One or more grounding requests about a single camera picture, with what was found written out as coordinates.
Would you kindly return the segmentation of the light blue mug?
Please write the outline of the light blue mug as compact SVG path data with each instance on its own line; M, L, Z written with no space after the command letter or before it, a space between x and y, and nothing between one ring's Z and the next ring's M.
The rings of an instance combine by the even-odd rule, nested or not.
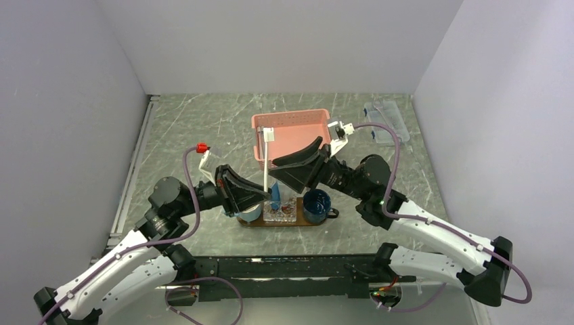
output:
M225 216L230 217L230 218L235 218L238 221L241 222L246 222L246 223L251 223L253 221L256 221L263 213L263 205L262 204L256 204L244 211L241 211L239 213L227 213L225 212Z

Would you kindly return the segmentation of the dark blue mug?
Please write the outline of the dark blue mug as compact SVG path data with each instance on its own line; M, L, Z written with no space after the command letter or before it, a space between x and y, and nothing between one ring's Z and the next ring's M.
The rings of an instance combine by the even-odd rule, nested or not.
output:
M327 219L336 219L340 212L332 207L329 194L320 189L309 190L303 195L303 216L312 225L319 225Z

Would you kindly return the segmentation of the pink plastic basket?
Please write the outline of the pink plastic basket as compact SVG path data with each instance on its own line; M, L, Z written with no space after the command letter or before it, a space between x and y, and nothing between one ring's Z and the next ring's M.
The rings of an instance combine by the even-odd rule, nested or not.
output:
M263 162L263 134L257 133L257 128L273 127L275 139L269 143L269 161L291 154L308 146L317 136L323 137L323 142L331 141L327 129L330 113L326 109L297 110L255 114L251 125L255 132L254 154L261 169Z

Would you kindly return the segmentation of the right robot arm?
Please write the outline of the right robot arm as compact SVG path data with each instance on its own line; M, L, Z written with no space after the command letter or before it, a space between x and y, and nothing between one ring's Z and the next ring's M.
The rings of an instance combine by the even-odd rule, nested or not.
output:
M512 243L498 236L490 240L465 232L423 211L404 194L384 192L391 169L383 157L370 154L351 168L330 155L330 145L317 137L298 152L275 158L272 177L296 192L323 184L358 199L355 210L374 227L403 232L431 247L433 253L417 253L393 243L383 243L372 262L374 275L382 281L399 276L432 278L461 288L470 298L499 307L504 298Z

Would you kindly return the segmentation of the clear acrylic holder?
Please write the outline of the clear acrylic holder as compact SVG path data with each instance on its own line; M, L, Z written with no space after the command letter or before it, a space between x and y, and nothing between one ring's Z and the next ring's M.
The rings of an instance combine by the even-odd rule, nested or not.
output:
M279 211L272 211L270 201L263 205L263 221L272 224L295 224L297 219L296 198L281 201Z

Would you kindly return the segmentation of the blue toothpaste tube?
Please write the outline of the blue toothpaste tube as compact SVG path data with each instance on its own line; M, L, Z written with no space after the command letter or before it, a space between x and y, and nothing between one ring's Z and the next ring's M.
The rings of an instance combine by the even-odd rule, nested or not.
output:
M279 211L281 207L281 195L280 195L280 187L279 181L275 180L275 182L271 185L271 200L270 200L270 207L272 211Z

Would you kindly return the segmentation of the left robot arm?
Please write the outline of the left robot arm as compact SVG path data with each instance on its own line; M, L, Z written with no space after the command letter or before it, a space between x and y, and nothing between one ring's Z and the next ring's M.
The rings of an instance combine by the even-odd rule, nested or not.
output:
M148 198L150 208L110 252L68 283L34 295L40 324L99 324L148 290L188 283L196 261L180 241L199 224L189 226L183 218L216 207L236 215L270 198L268 189L229 165L218 166L213 180L197 185L174 177L159 180Z

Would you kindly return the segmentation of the brown wooden oval tray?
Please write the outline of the brown wooden oval tray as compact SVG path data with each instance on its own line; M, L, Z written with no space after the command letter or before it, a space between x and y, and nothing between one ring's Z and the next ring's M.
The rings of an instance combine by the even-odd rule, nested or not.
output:
M240 213L236 219L246 227L306 227L319 226L325 223L327 217L318 223L311 223L305 216L303 197L291 200L290 206L284 211L281 207L273 210L270 202L250 208L246 213Z

